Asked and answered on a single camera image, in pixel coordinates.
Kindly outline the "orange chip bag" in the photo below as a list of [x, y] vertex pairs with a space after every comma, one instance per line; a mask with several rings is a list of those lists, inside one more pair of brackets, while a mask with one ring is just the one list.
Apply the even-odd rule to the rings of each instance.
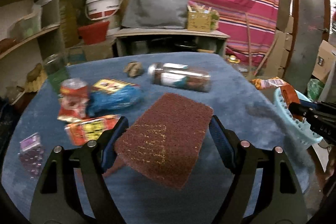
[[257, 90], [275, 89], [273, 93], [273, 104], [276, 108], [276, 112], [283, 120], [286, 120], [287, 122], [297, 121], [297, 123], [303, 121], [302, 117], [292, 114], [289, 111], [291, 103], [300, 104], [299, 96], [296, 90], [289, 83], [279, 77], [265, 80], [252, 79], [251, 83]]

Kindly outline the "maroon scouring pad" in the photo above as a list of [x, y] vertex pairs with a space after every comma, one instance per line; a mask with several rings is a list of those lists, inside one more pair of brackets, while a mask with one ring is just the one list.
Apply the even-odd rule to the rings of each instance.
[[182, 189], [198, 160], [213, 109], [165, 93], [114, 145], [120, 159], [145, 177]]
[[112, 173], [117, 172], [119, 169], [123, 168], [125, 166], [125, 163], [123, 162], [123, 160], [117, 156], [116, 160], [114, 161], [112, 167], [108, 168], [103, 174], [102, 176], [104, 178], [110, 176]]

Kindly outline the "light blue plastic basket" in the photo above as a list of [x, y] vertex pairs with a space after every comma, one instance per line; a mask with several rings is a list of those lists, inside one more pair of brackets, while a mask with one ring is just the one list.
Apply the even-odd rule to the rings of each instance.
[[306, 120], [301, 122], [291, 115], [280, 88], [274, 91], [273, 104], [277, 109], [278, 115], [283, 119], [287, 130], [305, 149], [323, 140], [323, 137], [310, 130], [310, 124]]

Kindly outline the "purple small packet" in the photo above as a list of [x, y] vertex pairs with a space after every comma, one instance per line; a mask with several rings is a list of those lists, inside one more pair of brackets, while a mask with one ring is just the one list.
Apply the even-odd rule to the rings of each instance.
[[42, 170], [45, 152], [41, 136], [36, 132], [21, 140], [19, 145], [20, 152], [18, 153], [18, 157], [24, 170], [30, 175], [30, 178], [38, 177]]

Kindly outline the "cardboard box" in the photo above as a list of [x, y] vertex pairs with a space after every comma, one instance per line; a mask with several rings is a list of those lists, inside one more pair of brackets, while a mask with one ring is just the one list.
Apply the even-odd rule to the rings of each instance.
[[335, 47], [323, 40], [319, 46], [312, 75], [325, 83], [335, 60]]

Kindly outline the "red orange snack bag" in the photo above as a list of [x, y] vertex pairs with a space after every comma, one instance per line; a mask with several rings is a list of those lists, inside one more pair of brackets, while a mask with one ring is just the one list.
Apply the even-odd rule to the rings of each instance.
[[72, 144], [81, 146], [90, 140], [97, 140], [104, 131], [114, 128], [120, 118], [120, 115], [105, 115], [70, 123], [64, 129]]

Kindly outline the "grey metal door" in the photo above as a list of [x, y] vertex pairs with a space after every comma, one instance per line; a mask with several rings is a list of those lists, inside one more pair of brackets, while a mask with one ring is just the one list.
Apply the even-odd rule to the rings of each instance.
[[313, 73], [319, 46], [329, 39], [330, 13], [330, 0], [294, 0], [293, 40], [284, 80], [301, 93]]

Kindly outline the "red crushed can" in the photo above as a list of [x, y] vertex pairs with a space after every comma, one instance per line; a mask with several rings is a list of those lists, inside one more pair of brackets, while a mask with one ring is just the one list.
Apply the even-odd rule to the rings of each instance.
[[75, 123], [87, 117], [89, 101], [88, 84], [81, 79], [64, 80], [60, 86], [60, 110], [58, 120]]

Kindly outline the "glass jar green label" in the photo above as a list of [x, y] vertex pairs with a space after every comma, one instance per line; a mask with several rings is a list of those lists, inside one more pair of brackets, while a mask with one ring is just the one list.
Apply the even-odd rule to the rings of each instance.
[[63, 81], [70, 78], [65, 56], [62, 53], [50, 55], [43, 61], [43, 68], [54, 92], [60, 94]]

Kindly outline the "clear jar with brown contents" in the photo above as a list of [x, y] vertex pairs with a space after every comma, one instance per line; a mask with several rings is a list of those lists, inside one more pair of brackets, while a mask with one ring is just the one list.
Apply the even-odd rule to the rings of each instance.
[[148, 67], [147, 74], [156, 85], [197, 92], [209, 92], [211, 89], [208, 71], [189, 65], [153, 63]]

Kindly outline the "yellow chopstick holder box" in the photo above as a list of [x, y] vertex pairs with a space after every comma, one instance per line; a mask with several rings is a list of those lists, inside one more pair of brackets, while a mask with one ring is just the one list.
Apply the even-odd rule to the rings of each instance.
[[211, 14], [204, 6], [190, 6], [188, 8], [187, 30], [210, 32], [211, 30]]

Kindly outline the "wooden low shelf table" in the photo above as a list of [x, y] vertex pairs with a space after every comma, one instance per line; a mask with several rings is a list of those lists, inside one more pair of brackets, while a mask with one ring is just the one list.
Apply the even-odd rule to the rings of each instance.
[[114, 34], [119, 56], [149, 53], [204, 52], [224, 56], [229, 35], [220, 31], [123, 28]]

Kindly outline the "red plastic bowl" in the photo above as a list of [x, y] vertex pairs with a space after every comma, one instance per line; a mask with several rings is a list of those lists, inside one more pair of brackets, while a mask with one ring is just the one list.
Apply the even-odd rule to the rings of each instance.
[[85, 45], [97, 44], [106, 40], [106, 34], [109, 27], [109, 21], [96, 22], [77, 29], [80, 38], [84, 40]]

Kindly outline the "white red plastic bucket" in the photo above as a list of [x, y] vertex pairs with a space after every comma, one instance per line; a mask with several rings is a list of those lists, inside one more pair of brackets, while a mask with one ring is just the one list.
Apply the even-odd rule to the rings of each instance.
[[86, 0], [85, 16], [92, 21], [109, 18], [119, 10], [122, 1], [123, 0]]

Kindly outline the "wooden wall shelf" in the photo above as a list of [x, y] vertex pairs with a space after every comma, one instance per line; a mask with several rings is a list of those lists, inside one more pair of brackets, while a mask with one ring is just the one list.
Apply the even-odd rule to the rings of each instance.
[[[39, 0], [21, 0], [1, 6], [1, 39], [7, 38], [9, 28], [33, 12]], [[1, 66], [6, 64], [37, 64], [55, 53], [64, 52], [60, 31], [59, 0], [41, 6], [41, 30], [26, 42], [20, 41], [1, 54]]]

